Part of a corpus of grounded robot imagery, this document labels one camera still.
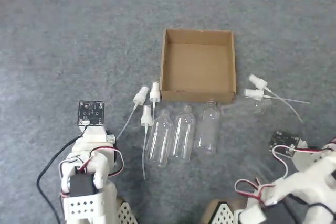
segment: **empty plastic bottle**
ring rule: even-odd
[[[186,105],[183,114],[178,115],[174,120],[174,138],[172,156],[190,160],[191,150],[195,133],[195,117],[191,113],[191,107]]]
[[[153,122],[150,137],[146,147],[146,162],[166,166],[170,153],[173,122],[169,110],[162,110],[161,115]]]
[[[199,123],[198,133],[196,136],[196,144],[198,148],[206,150],[210,153],[216,152],[219,118],[220,113],[216,106],[216,102],[210,100],[203,111],[202,119]]]

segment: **plastic tube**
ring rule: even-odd
[[[145,150],[146,150],[146,140],[147,140],[147,126],[145,127],[145,138],[143,140],[143,147],[142,147],[142,159],[141,159],[141,163],[142,163],[142,175],[143,175],[143,179],[146,180],[146,173],[145,173]]]
[[[268,92],[270,92],[271,94],[273,94],[276,98],[278,98],[279,100],[281,100],[282,102],[284,102],[288,107],[290,107],[290,109],[295,113],[295,115],[298,117],[298,119],[300,120],[300,122],[303,123],[303,120],[300,117],[299,113],[288,102],[286,102],[283,98],[281,98],[280,96],[278,96],[277,94],[275,94],[268,87],[265,87],[265,90],[267,90]]]
[[[128,119],[127,119],[127,121],[126,121],[124,127],[121,129],[121,131],[119,132],[118,136],[115,138],[116,140],[118,140],[118,139],[120,138],[121,134],[122,134],[122,133],[124,132],[124,130],[126,129],[127,125],[129,124],[129,122],[130,122],[130,120],[131,120],[131,118],[132,118],[132,115],[133,115],[133,113],[135,112],[135,109],[136,109],[137,107],[138,107],[138,104],[136,103],[135,106],[134,106],[134,108],[133,108],[133,110],[132,110],[132,112],[131,112],[131,114],[130,114],[130,116],[128,117]]]

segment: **open cardboard box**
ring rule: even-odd
[[[166,29],[160,90],[164,101],[232,102],[236,93],[232,31]]]

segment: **bottle neck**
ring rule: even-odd
[[[216,101],[215,101],[215,100],[209,100],[209,101],[207,102],[207,104],[208,104],[209,106],[216,106]]]
[[[168,118],[170,116],[169,110],[161,110],[161,116],[165,116]]]

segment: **circuit board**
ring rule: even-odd
[[[299,135],[293,135],[284,131],[275,131],[269,142],[268,148],[270,151],[272,151],[273,147],[276,145],[286,145],[291,148],[297,148],[300,140],[301,138]],[[278,148],[275,152],[286,157],[294,156],[294,151],[287,148]]]
[[[104,101],[79,101],[78,126],[103,126]]]

